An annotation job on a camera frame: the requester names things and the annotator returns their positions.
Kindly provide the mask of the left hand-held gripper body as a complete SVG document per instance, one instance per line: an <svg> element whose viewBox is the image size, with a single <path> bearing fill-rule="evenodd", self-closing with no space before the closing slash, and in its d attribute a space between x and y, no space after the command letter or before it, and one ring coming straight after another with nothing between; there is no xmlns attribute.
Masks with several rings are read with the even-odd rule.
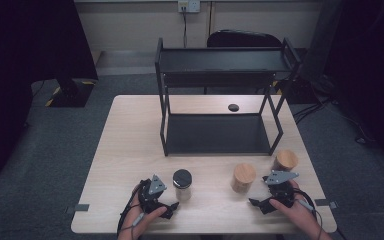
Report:
<svg viewBox="0 0 384 240"><path fill-rule="evenodd" d="M167 189L158 175L154 174L151 179L142 180L139 186L138 199L145 213L151 213L162 206L159 197Z"/></svg>

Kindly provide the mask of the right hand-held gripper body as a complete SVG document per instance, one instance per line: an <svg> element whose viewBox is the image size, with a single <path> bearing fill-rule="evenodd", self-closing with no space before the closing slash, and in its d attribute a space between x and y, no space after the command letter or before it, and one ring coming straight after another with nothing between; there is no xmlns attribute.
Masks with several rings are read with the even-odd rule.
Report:
<svg viewBox="0 0 384 240"><path fill-rule="evenodd" d="M269 188L272 196L264 201L276 199L283 205L291 207L294 202L294 190L290 183L291 179L298 177L298 173L272 170L268 176L264 176L263 180Z"/></svg>

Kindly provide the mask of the glass jar with black lid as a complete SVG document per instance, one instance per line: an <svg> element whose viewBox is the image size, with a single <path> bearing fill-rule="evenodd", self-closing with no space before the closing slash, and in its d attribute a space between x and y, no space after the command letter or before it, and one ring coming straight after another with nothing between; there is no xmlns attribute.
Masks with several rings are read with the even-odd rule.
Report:
<svg viewBox="0 0 384 240"><path fill-rule="evenodd" d="M172 182L179 201L187 201L191 198L192 175L188 170L177 170L173 174Z"/></svg>

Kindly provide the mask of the wooden-lid jar with light contents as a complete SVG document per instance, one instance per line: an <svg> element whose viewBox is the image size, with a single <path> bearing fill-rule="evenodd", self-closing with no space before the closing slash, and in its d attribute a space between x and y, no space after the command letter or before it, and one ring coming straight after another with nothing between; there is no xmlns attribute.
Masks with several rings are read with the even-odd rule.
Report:
<svg viewBox="0 0 384 240"><path fill-rule="evenodd" d="M255 179L256 170L251 164L237 164L233 170L231 188L236 193L247 193Z"/></svg>

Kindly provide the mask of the wooden-lid jar with dark contents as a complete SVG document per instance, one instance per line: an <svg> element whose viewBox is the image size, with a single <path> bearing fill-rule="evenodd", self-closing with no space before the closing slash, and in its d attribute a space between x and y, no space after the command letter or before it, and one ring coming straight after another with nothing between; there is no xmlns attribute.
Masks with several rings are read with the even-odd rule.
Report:
<svg viewBox="0 0 384 240"><path fill-rule="evenodd" d="M298 157L288 149L280 150L273 162L272 169L278 171L291 171L298 165Z"/></svg>

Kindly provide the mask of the black metal two-tier shelf rack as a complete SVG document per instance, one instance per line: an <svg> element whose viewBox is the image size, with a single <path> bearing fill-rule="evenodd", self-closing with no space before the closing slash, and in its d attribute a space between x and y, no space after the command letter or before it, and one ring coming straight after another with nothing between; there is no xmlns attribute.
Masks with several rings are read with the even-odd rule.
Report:
<svg viewBox="0 0 384 240"><path fill-rule="evenodd" d="M285 97L275 102L270 88L290 84L301 59L289 39L280 47L166 48L159 40L155 71L161 106L160 138L165 155L272 155L283 129L279 113ZM196 103L196 112L171 109L171 88L248 87L262 90L260 104L246 110L231 97ZM239 111L231 112L229 104Z"/></svg>

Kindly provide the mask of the person's right hand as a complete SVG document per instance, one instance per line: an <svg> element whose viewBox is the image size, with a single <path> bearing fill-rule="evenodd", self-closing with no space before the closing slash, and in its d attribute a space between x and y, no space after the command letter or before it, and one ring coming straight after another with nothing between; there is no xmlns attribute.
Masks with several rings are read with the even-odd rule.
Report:
<svg viewBox="0 0 384 240"><path fill-rule="evenodd" d="M300 201L306 201L305 197L299 193L295 193L294 205L290 208L286 207L275 199L271 199L270 204L278 211L283 213L302 232L320 229L316 218L306 207L300 203Z"/></svg>

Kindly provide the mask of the person's left hand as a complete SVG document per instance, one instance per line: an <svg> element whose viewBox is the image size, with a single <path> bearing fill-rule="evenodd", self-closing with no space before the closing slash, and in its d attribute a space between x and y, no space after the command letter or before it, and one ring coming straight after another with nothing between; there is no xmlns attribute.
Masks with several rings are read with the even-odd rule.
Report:
<svg viewBox="0 0 384 240"><path fill-rule="evenodd" d="M167 208L162 206L149 214L144 213L142 211L142 208L140 207L140 202L138 199L138 186L134 188L132 193L133 195L131 196L127 204L128 211L124 215L124 221L121 224L118 236L141 236L154 220L156 220L165 211L167 211Z"/></svg>

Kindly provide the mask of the black stand base yellow stripes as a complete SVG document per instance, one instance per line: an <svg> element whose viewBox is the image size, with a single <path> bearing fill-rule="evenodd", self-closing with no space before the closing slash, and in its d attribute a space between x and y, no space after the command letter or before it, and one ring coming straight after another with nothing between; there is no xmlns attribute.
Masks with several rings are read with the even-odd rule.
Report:
<svg viewBox="0 0 384 240"><path fill-rule="evenodd" d="M46 107L84 107L95 86L93 81L58 79L59 86L45 104Z"/></svg>

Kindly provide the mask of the black chair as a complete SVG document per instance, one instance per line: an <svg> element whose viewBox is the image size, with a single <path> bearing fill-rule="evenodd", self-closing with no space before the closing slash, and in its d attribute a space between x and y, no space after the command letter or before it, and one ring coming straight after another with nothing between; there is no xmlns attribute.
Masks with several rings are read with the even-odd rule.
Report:
<svg viewBox="0 0 384 240"><path fill-rule="evenodd" d="M281 41L273 35L240 30L219 30L207 39L208 47L280 47Z"/></svg>

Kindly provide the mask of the dark curtain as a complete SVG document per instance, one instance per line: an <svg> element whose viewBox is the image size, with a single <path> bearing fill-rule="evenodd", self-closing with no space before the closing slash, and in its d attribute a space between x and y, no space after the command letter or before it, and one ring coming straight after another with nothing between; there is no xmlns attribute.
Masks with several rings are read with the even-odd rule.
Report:
<svg viewBox="0 0 384 240"><path fill-rule="evenodd" d="M0 172L16 145L36 81L96 79L74 0L0 0Z"/></svg>
<svg viewBox="0 0 384 240"><path fill-rule="evenodd" d="M321 0L300 77L336 93L384 151L384 0Z"/></svg>

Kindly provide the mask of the grey table edge bracket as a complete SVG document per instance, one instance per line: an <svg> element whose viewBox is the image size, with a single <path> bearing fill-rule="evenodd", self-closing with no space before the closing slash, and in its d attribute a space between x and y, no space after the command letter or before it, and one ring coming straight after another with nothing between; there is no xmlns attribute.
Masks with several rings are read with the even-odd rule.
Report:
<svg viewBox="0 0 384 240"><path fill-rule="evenodd" d="M336 209L338 208L338 204L335 201L330 201L328 199L315 199L314 203L317 206L328 206L331 209Z"/></svg>
<svg viewBox="0 0 384 240"><path fill-rule="evenodd" d="M88 211L89 209L89 204L76 204L73 206L68 206L65 210L65 213L67 214L74 214L75 212L79 211Z"/></svg>

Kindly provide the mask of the white wall socket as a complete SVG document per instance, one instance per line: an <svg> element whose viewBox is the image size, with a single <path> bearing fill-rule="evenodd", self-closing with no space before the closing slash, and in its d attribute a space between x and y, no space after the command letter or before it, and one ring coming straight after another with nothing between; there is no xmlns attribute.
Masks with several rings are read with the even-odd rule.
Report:
<svg viewBox="0 0 384 240"><path fill-rule="evenodd" d="M200 0L178 0L179 13L199 13L201 9Z"/></svg>

